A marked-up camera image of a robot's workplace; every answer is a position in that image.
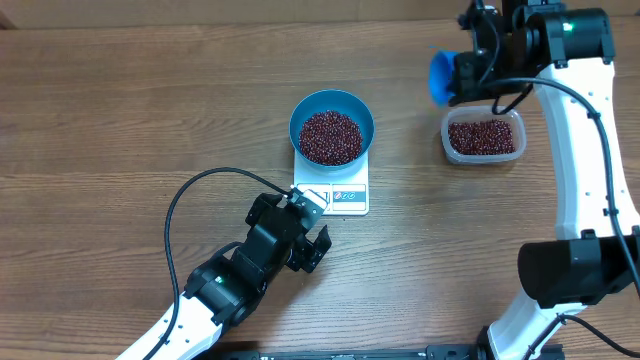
red beans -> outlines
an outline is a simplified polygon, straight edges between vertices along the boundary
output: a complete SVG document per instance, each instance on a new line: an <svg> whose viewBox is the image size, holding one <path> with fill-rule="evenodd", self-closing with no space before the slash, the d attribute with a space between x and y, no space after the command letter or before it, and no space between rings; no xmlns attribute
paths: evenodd
<svg viewBox="0 0 640 360"><path fill-rule="evenodd" d="M300 152L321 165L343 165L362 151L360 127L350 117L329 110L314 114L300 131Z"/></svg>
<svg viewBox="0 0 640 360"><path fill-rule="evenodd" d="M451 123L449 141L462 155L499 155L516 151L511 126L502 120Z"/></svg>

scale platform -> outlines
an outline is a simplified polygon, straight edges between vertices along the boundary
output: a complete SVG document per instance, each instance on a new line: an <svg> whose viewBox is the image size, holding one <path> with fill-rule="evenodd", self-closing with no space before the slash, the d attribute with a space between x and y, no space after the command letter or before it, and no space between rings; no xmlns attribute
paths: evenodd
<svg viewBox="0 0 640 360"><path fill-rule="evenodd" d="M309 165L295 152L293 184L300 191L313 190L327 199L323 215L366 215L369 212L369 156L353 165L331 172Z"/></svg>

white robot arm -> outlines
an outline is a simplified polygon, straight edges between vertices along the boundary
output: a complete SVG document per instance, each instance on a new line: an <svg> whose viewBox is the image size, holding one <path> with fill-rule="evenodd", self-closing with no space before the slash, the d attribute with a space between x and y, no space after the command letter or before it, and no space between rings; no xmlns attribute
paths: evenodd
<svg viewBox="0 0 640 360"><path fill-rule="evenodd" d="M171 214L184 190L196 180L216 172L250 174L234 168L212 169L188 181L176 194L165 223L169 268L173 268L168 244ZM245 222L251 227L244 243L231 243L189 275L185 291L174 306L146 334L122 353L118 360L189 360L208 350L229 328L240 324L258 306L267 287L287 265L311 273L331 247L325 226L312 243L307 232L327 208L327 201L311 190L285 192L250 174L286 196L262 194L256 198ZM231 259L224 253L237 247Z"/></svg>
<svg viewBox="0 0 640 360"><path fill-rule="evenodd" d="M613 116L615 50L607 15L601 9L568 11L559 0L503 0L502 9L504 16L472 0L459 23L472 31L474 51L450 59L452 77L444 89L438 82L430 86L436 102L446 94L452 106L495 99L496 114L500 96L522 92L509 110L535 88L544 110L560 241L521 248L522 289L471 351L472 359L529 360L544 355L544 344L564 320L588 305L632 280L640 294L640 216L625 181ZM430 346L427 353L447 354L447 345Z"/></svg>
<svg viewBox="0 0 640 360"><path fill-rule="evenodd" d="M620 158L612 105L613 63L604 64L601 58L570 60L566 68L547 66L538 77L569 86L600 112L611 149L618 219L624 235L632 235L631 229L640 224L640 216L627 190ZM598 237L613 237L611 221L603 216L603 209L608 207L607 187L595 123L587 118L584 107L566 93L540 85L536 85L535 92L546 116L556 173L557 239L580 239L586 230L593 230ZM505 314L489 327L491 350L496 359L523 359L529 346L556 321L558 314L576 315L585 308L577 302L541 309L521 289ZM531 359L541 354L542 346L561 325L557 323L539 342Z"/></svg>

wooden table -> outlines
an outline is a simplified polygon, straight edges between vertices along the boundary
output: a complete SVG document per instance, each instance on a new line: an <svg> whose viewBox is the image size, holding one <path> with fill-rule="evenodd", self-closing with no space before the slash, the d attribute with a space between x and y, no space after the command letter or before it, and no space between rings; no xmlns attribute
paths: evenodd
<svg viewBox="0 0 640 360"><path fill-rule="evenodd" d="M640 19L613 18L616 121L640 199ZM371 212L323 218L333 247L312 275L283 271L223 342L260 350L472 342L519 288L516 254L554 238L555 180L537 102L515 164L447 164L428 64L464 50L451 21L0 32L0 358L110 359L171 303L162 229L177 189L236 166L287 186L294 106L340 88L371 108ZM243 240L266 189L220 175L173 223L181 285ZM640 348L631 287L583 318ZM570 325L574 359L618 357Z"/></svg>

black mount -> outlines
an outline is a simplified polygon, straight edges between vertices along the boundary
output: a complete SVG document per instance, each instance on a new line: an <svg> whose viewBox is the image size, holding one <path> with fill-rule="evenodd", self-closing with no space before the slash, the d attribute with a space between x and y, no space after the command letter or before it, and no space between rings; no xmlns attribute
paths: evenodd
<svg viewBox="0 0 640 360"><path fill-rule="evenodd" d="M638 226L625 242L640 266ZM633 281L618 239L598 238L593 230L583 231L581 239L523 245L518 274L524 291L543 309L566 303L596 305Z"/></svg>
<svg viewBox="0 0 640 360"><path fill-rule="evenodd" d="M572 59L600 57L609 64L615 57L611 25L602 9L566 10L560 0L503 0L504 15L471 0L458 23L469 30L473 51L454 58L449 90L450 106L495 99L522 92L525 84L485 87L491 81L512 77L535 77L550 64L562 68ZM498 46L497 60L493 66ZM487 68L491 70L480 79Z"/></svg>
<svg viewBox="0 0 640 360"><path fill-rule="evenodd" d="M223 325L224 334L240 324L258 306L267 287L286 264L291 270L311 273L331 247L327 226L315 242L306 238L324 208L296 188L284 207L282 195L261 194L253 202L245 222L251 226L247 240L231 259L219 254L189 275L185 297L197 297Z"/></svg>
<svg viewBox="0 0 640 360"><path fill-rule="evenodd" d="M490 352L477 345L429 345L428 360L494 360ZM536 360L564 360L562 345L547 345Z"/></svg>

